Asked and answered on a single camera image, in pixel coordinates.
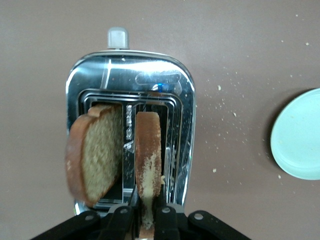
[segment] slice of toast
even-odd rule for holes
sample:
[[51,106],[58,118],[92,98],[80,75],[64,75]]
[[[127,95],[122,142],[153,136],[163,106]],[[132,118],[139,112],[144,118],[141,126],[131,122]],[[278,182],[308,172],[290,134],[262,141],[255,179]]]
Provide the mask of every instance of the slice of toast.
[[69,191],[88,207],[96,204],[121,174],[121,105],[98,104],[73,123],[65,150]]
[[153,200],[161,190],[161,129],[156,112],[138,112],[135,118],[135,180],[142,201],[140,238],[154,235]]

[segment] light blue plate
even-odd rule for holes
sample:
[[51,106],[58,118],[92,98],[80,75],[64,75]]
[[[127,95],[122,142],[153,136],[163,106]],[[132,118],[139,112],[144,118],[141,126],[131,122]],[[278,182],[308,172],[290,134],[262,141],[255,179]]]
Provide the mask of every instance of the light blue plate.
[[300,95],[280,113],[271,133],[271,151],[288,174],[320,180],[320,88]]

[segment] bread crumb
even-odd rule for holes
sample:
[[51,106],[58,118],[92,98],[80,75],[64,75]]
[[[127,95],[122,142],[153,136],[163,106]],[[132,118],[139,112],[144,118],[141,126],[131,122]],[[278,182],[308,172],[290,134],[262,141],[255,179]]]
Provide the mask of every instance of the bread crumb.
[[166,177],[164,175],[161,176],[161,185],[165,185],[166,184],[165,178]]

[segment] toaster body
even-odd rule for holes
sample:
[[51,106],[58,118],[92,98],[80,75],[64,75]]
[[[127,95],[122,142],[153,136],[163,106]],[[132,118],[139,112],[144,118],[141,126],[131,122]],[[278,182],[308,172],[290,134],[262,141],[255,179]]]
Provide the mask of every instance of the toaster body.
[[96,104],[122,106],[122,175],[93,208],[75,200],[75,213],[92,209],[105,215],[110,207],[129,201],[135,187],[135,118],[140,111],[159,115],[165,198],[167,203],[184,205],[196,119],[195,86],[187,68],[168,55],[146,51],[88,54],[67,79],[67,134],[74,121]]

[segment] table surface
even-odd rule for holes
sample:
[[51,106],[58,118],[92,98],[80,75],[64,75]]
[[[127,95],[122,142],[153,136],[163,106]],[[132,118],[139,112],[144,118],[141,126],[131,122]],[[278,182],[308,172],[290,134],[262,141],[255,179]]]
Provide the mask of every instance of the table surface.
[[253,240],[318,240],[320,181],[285,173],[270,132],[320,85],[320,1],[1,1],[0,239],[73,216],[64,170],[65,84],[82,56],[129,30],[130,48],[168,54],[197,93],[185,211],[206,210]]

